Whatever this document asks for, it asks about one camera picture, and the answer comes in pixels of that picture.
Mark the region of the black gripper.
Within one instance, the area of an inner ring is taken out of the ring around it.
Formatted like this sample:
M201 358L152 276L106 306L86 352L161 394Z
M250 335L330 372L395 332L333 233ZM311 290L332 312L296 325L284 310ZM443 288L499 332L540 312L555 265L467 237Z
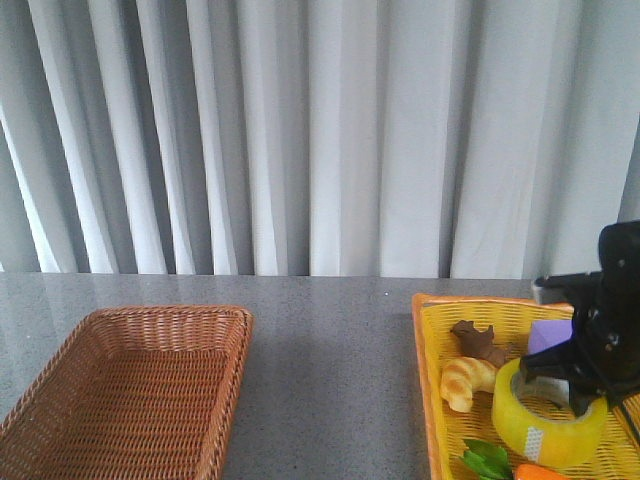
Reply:
M568 381L577 417L602 396L624 400L639 392L639 222L604 227L598 256L599 271L534 281L537 303L573 307L573 332L568 341L522 357L519 366L526 382Z

